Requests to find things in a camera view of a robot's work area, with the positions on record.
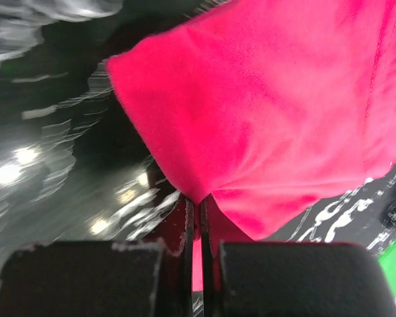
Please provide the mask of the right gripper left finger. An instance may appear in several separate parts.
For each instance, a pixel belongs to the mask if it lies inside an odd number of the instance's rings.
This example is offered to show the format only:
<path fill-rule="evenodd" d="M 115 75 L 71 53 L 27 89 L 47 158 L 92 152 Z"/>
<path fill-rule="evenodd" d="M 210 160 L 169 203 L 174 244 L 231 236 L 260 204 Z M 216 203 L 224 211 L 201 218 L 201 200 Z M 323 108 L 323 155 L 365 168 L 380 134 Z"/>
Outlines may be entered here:
<path fill-rule="evenodd" d="M 163 247 L 155 316 L 192 316 L 194 206 L 178 198 L 167 217 L 145 236 Z"/>

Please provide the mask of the crimson red t-shirt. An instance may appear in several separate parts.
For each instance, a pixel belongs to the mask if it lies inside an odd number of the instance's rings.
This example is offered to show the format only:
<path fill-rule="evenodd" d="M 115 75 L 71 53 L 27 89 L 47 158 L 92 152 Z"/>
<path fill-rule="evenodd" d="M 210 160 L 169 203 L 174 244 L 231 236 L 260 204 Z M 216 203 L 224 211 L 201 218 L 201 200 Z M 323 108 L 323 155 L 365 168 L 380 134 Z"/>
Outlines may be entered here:
<path fill-rule="evenodd" d="M 231 1 L 106 68 L 168 181 L 253 240 L 396 164 L 396 1 Z"/>

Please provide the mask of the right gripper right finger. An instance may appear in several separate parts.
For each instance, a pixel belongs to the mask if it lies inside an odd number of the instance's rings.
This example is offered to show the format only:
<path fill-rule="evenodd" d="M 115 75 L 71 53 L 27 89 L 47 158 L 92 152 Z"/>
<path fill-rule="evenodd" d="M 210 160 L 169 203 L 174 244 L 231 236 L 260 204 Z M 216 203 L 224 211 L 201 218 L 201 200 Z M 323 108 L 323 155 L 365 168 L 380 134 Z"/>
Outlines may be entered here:
<path fill-rule="evenodd" d="M 253 242 L 219 208 L 213 196 L 199 205 L 201 254 L 203 268 L 203 308 L 205 316 L 222 316 L 222 270 L 220 244 Z"/>

